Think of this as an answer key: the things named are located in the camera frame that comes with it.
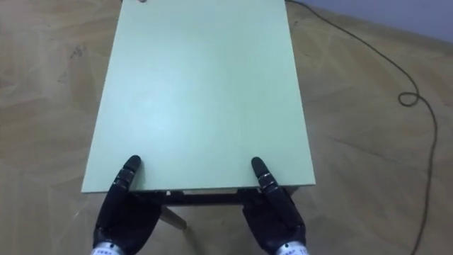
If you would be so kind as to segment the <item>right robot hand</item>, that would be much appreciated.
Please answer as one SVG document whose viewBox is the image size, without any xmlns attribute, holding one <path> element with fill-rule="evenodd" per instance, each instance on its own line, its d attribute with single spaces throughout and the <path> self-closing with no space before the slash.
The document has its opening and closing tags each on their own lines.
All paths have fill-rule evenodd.
<svg viewBox="0 0 453 255">
<path fill-rule="evenodd" d="M 269 255 L 308 255 L 306 227 L 289 193 L 264 161 L 251 160 L 258 188 L 239 189 L 243 215 L 259 247 Z"/>
</svg>

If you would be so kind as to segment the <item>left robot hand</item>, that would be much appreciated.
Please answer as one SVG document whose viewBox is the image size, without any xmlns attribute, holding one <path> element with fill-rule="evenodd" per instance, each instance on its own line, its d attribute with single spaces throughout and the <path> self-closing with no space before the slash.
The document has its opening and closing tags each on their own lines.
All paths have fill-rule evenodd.
<svg viewBox="0 0 453 255">
<path fill-rule="evenodd" d="M 91 255 L 135 255 L 154 231 L 166 194 L 130 190 L 141 164 L 133 155 L 115 177 L 96 220 Z"/>
</svg>

